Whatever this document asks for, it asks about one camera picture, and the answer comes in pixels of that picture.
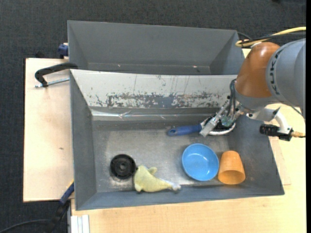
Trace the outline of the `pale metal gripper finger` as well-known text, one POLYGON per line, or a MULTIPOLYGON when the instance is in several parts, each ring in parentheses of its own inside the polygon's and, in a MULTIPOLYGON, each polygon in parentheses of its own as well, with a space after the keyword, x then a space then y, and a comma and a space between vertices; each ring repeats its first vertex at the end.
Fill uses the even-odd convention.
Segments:
POLYGON ((200 123, 200 135, 206 137, 218 124, 218 120, 214 117, 209 117, 200 123))

